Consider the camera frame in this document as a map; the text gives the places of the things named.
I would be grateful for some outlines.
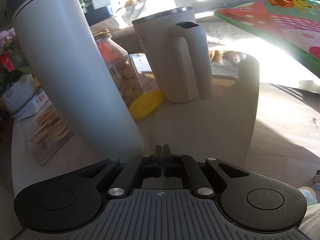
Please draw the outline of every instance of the fish tank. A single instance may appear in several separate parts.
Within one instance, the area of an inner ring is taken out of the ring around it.
[[[89,26],[113,15],[110,0],[79,0],[79,2]]]

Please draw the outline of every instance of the potted plant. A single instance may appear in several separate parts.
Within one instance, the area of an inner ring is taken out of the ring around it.
[[[0,33],[0,108],[19,111],[35,94],[37,86],[20,49],[14,29]]]

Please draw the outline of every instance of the white table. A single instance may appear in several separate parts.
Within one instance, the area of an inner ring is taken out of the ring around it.
[[[145,90],[156,88],[145,58],[136,56],[136,67]],[[214,96],[182,104],[162,102],[156,111],[138,120],[146,153],[155,145],[169,144],[172,153],[193,156],[197,161],[215,157],[243,167],[255,123],[259,94],[259,64],[248,56],[239,66],[239,82],[214,76]],[[41,167],[24,149],[24,131],[15,121],[12,135],[12,180],[14,194],[23,188],[104,160],[73,135]]]

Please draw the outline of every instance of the colorful baby mat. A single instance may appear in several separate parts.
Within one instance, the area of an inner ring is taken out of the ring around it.
[[[276,45],[320,77],[319,1],[258,1],[220,9],[215,15]]]

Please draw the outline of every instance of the yellow corn toy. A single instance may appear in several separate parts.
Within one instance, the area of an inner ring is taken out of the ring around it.
[[[142,119],[158,108],[162,101],[162,93],[159,90],[148,91],[129,106],[129,112],[134,120]]]

